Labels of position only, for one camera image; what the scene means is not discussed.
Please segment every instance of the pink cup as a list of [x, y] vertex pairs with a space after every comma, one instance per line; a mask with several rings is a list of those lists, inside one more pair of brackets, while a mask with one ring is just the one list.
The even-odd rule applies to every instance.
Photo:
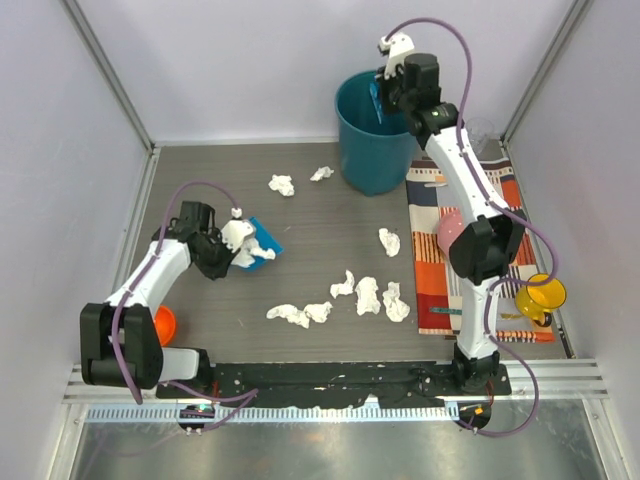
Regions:
[[451, 244], [458, 238], [463, 230], [464, 222], [462, 221], [462, 214], [457, 210], [447, 213], [440, 219], [437, 231], [438, 246], [447, 258], [449, 258], [449, 248], [451, 248]]

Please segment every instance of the cable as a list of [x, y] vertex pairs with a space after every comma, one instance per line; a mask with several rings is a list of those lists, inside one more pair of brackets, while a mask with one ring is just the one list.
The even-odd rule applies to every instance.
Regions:
[[[240, 410], [242, 410], [244, 407], [246, 407], [249, 402], [251, 402], [251, 400], [253, 400], [253, 398], [257, 395], [258, 390], [252, 390], [251, 395], [246, 398], [244, 400], [244, 402], [242, 402], [240, 405], [238, 405], [235, 409], [233, 409], [231, 412], [229, 412], [229, 414], [218, 420], [217, 422], [214, 423], [210, 423], [206, 426], [204, 426], [201, 430], [201, 432], [209, 432], [211, 430], [215, 430], [216, 428], [220, 428], [222, 425], [224, 425], [225, 423], [227, 423], [229, 420], [231, 420], [234, 416], [236, 416], [238, 414], [238, 412]], [[215, 414], [213, 413], [206, 413], [206, 412], [191, 412], [191, 411], [187, 411], [187, 413], [192, 414], [192, 415], [200, 415], [203, 417], [212, 417]], [[176, 437], [178, 435], [180, 435], [182, 433], [182, 430], [176, 430], [174, 432], [169, 433], [168, 435], [165, 435], [164, 437], [160, 438], [159, 440], [157, 440], [156, 442], [152, 443], [150, 446], [143, 448], [141, 450], [137, 450], [135, 452], [116, 452], [114, 450], [111, 450], [110, 448], [108, 448], [107, 446], [105, 446], [106, 440], [107, 440], [107, 433], [104, 432], [100, 439], [98, 440], [98, 444], [96, 445], [96, 448], [94, 449], [94, 451], [92, 452], [91, 456], [89, 457], [89, 460], [84, 468], [84, 471], [82, 473], [82, 475], [80, 476], [80, 478], [82, 480], [88, 478], [89, 472], [91, 471], [91, 468], [93, 466], [93, 464], [96, 461], [96, 458], [98, 456], [98, 454], [100, 453], [100, 451], [104, 451], [106, 452], [108, 455], [111, 455], [112, 457], [119, 457], [119, 458], [134, 458], [134, 457], [139, 457], [140, 455], [144, 455], [145, 453], [150, 452], [151, 450], [154, 450], [156, 448], [158, 448], [159, 446], [165, 444], [167, 441], [171, 440], [173, 437]]]
[[184, 390], [187, 393], [190, 393], [191, 395], [194, 395], [198, 398], [202, 398], [204, 400], [209, 400], [212, 402], [237, 402], [239, 400], [244, 400], [247, 397], [255, 397], [258, 394], [258, 389], [254, 388], [253, 390], [250, 390], [247, 393], [243, 393], [242, 395], [238, 395], [236, 397], [226, 397], [226, 398], [218, 398], [218, 397], [209, 397], [208, 395], [203, 395], [200, 392], [195, 391], [193, 388], [188, 387], [187, 385], [184, 385], [180, 382], [176, 382], [175, 380], [169, 380], [167, 382], [169, 385], [171, 385], [172, 387], [176, 387], [179, 388], [180, 390]]
[[[478, 174], [476, 169], [473, 167], [473, 163], [471, 161], [471, 158], [469, 157], [469, 154], [466, 151], [466, 148], [464, 146], [464, 141], [462, 139], [462, 122], [463, 122], [464, 110], [465, 110], [465, 107], [466, 107], [466, 104], [467, 104], [467, 98], [469, 97], [469, 89], [471, 88], [471, 77], [472, 77], [472, 73], [473, 73], [473, 62], [471, 60], [471, 51], [469, 50], [469, 45], [467, 44], [464, 36], [453, 25], [451, 25], [451, 24], [449, 24], [449, 23], [447, 23], [447, 22], [445, 22], [443, 20], [440, 20], [440, 19], [437, 19], [437, 18], [431, 18], [431, 17], [417, 17], [417, 18], [412, 18], [410, 20], [402, 22], [400, 25], [395, 27], [393, 30], [391, 30], [391, 32], [389, 32], [389, 34], [386, 36], [385, 40], [388, 41], [394, 34], [399, 32], [404, 27], [409, 26], [409, 25], [413, 25], [413, 24], [416, 24], [416, 23], [429, 23], [429, 24], [439, 25], [439, 26], [445, 28], [446, 30], [448, 30], [450, 33], [452, 33], [458, 39], [458, 41], [460, 42], [460, 45], [462, 46], [462, 49], [464, 50], [464, 55], [465, 55], [465, 58], [466, 58], [466, 61], [467, 61], [467, 78], [466, 78], [465, 83], [464, 83], [464, 90], [462, 92], [462, 99], [460, 100], [460, 108], [459, 108], [458, 120], [456, 122], [456, 140], [458, 142], [458, 148], [460, 148], [460, 153], [462, 155], [462, 158], [464, 159], [465, 164], [469, 168], [469, 171], [471, 172], [471, 175], [473, 176], [474, 181], [478, 185], [478, 188], [482, 192], [482, 195], [484, 196], [485, 200], [487, 201], [487, 204], [489, 206], [491, 206], [493, 209], [495, 209], [496, 211], [506, 215], [507, 217], [509, 217], [514, 222], [523, 225], [525, 228], [528, 228], [533, 234], [535, 234], [540, 240], [542, 240], [542, 242], [545, 244], [545, 246], [549, 250], [549, 253], [551, 254], [552, 268], [551, 268], [551, 273], [549, 274], [549, 276], [546, 279], [544, 279], [544, 280], [542, 280], [540, 282], [529, 282], [529, 281], [526, 281], [526, 280], [520, 280], [518, 278], [513, 278], [513, 277], [508, 277], [507, 276], [507, 277], [500, 278], [499, 280], [494, 282], [489, 287], [489, 290], [488, 290], [487, 302], [485, 304], [485, 310], [484, 310], [484, 330], [485, 330], [485, 335], [487, 335], [489, 340], [491, 340], [498, 348], [501, 348], [505, 352], [509, 353], [513, 358], [518, 360], [518, 362], [520, 362], [522, 364], [524, 369], [531, 376], [531, 381], [533, 382], [533, 392], [534, 392], [533, 407], [531, 408], [531, 413], [529, 414], [527, 419], [522, 423], [522, 425], [520, 425], [519, 427], [514, 428], [513, 430], [509, 430], [509, 431], [505, 431], [505, 432], [492, 432], [492, 431], [486, 431], [486, 430], [478, 430], [477, 431], [480, 435], [484, 435], [484, 436], [487, 436], [487, 437], [506, 437], [506, 436], [513, 435], [515, 433], [521, 432], [522, 430], [527, 428], [529, 426], [529, 424], [533, 421], [533, 419], [535, 418], [536, 414], [538, 413], [538, 406], [539, 406], [539, 403], [540, 403], [540, 389], [539, 389], [539, 386], [538, 386], [538, 380], [536, 379], [536, 376], [533, 373], [533, 370], [527, 364], [527, 362], [524, 360], [524, 358], [522, 358], [520, 355], [518, 355], [512, 348], [500, 343], [493, 335], [491, 335], [491, 330], [489, 328], [489, 311], [490, 311], [490, 307], [491, 307], [492, 295], [493, 295], [494, 290], [497, 287], [499, 287], [503, 283], [507, 283], [507, 282], [513, 282], [513, 283], [515, 283], [517, 285], [522, 285], [522, 286], [535, 286], [535, 287], [548, 284], [549, 282], [551, 282], [556, 277], [556, 274], [558, 272], [558, 266], [559, 266], [558, 254], [557, 254], [555, 248], [553, 247], [553, 245], [551, 244], [551, 242], [549, 241], [549, 239], [546, 237], [546, 235], [544, 235], [544, 233], [542, 233], [540, 230], [538, 230], [536, 227], [534, 227], [528, 221], [518, 217], [517, 215], [515, 215], [510, 210], [500, 207], [494, 201], [491, 200], [489, 193], [487, 192], [486, 188], [484, 187], [484, 185], [482, 183], [482, 179], [480, 178], [480, 175]], [[465, 426], [465, 428], [473, 430], [473, 427], [471, 425], [466, 424], [466, 423], [464, 423], [462, 421], [460, 421], [460, 423], [463, 426]]]
[[124, 381], [127, 384], [127, 387], [131, 391], [131, 395], [133, 396], [133, 399], [136, 401], [138, 405], [142, 405], [142, 393], [140, 392], [140, 389], [138, 388], [138, 386], [135, 384], [133, 377], [131, 376], [131, 372], [129, 372], [129, 368], [127, 367], [127, 363], [124, 359], [124, 355], [122, 354], [122, 348], [120, 347], [120, 342], [118, 341], [120, 316], [122, 315], [122, 310], [124, 309], [124, 306], [127, 303], [127, 300], [131, 296], [132, 292], [136, 289], [138, 284], [142, 281], [142, 279], [149, 272], [149, 270], [151, 270], [151, 267], [153, 267], [153, 264], [158, 259], [158, 255], [162, 250], [162, 243], [164, 242], [164, 237], [167, 232], [167, 226], [169, 225], [169, 222], [171, 219], [171, 212], [176, 203], [176, 200], [178, 199], [178, 196], [187, 188], [195, 185], [204, 185], [204, 186], [215, 188], [216, 190], [226, 195], [226, 197], [233, 204], [234, 208], [240, 208], [238, 205], [238, 202], [236, 202], [236, 199], [231, 195], [231, 193], [229, 193], [229, 191], [226, 188], [222, 187], [221, 185], [218, 185], [217, 183], [207, 182], [204, 180], [194, 180], [192, 182], [187, 182], [183, 184], [180, 188], [178, 188], [175, 191], [175, 193], [171, 197], [171, 200], [169, 200], [169, 203], [167, 204], [167, 209], [165, 210], [164, 218], [162, 220], [162, 226], [160, 227], [160, 236], [158, 237], [158, 244], [156, 245], [155, 253], [153, 256], [151, 256], [147, 264], [144, 267], [142, 267], [142, 269], [140, 270], [140, 273], [133, 279], [128, 289], [125, 291], [124, 295], [122, 295], [122, 298], [118, 302], [118, 305], [116, 306], [116, 310], [113, 313], [113, 321], [111, 322], [111, 342], [113, 345], [113, 353], [116, 356], [116, 362], [118, 363], [120, 372], [122, 372], [122, 377], [124, 378]]

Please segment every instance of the white bracket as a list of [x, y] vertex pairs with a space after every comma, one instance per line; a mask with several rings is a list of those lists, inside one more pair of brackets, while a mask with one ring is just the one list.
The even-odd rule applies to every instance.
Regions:
[[378, 49], [380, 53], [389, 55], [387, 66], [384, 69], [384, 78], [386, 79], [395, 77], [396, 67], [402, 65], [405, 57], [415, 51], [411, 38], [402, 32], [396, 33], [389, 40], [386, 40], [386, 37], [382, 37], [378, 43]]

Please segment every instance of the blue sponge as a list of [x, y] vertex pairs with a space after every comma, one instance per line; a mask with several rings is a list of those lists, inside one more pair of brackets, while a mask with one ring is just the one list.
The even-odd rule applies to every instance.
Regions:
[[[253, 224], [254, 227], [256, 227], [256, 240], [258, 241], [260, 248], [264, 250], [268, 250], [271, 248], [276, 253], [276, 257], [284, 252], [284, 248], [282, 248], [282, 245], [280, 245], [276, 241], [276, 239], [271, 236], [271, 234], [267, 231], [266, 228], [262, 226], [262, 224], [256, 217], [251, 217], [249, 221]], [[255, 262], [253, 262], [251, 265], [249, 265], [248, 267], [240, 268], [247, 272], [253, 272], [254, 270], [257, 270], [262, 265], [264, 265], [266, 262], [273, 261], [260, 257], [253, 257], [253, 259], [255, 260]]]

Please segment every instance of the white wall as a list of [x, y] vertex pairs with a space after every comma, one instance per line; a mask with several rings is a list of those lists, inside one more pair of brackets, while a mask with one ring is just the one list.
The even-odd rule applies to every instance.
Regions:
[[0, 470], [41, 480], [144, 152], [57, 0], [0, 4]]
[[[376, 46], [403, 20], [434, 16], [468, 38], [467, 118], [502, 131], [571, 0], [81, 0], [151, 136], [160, 141], [336, 134], [333, 97], [382, 65]], [[407, 30], [437, 54], [459, 102], [462, 50], [435, 26]]]
[[513, 141], [532, 219], [562, 254], [577, 352], [640, 453], [640, 3], [594, 2]]

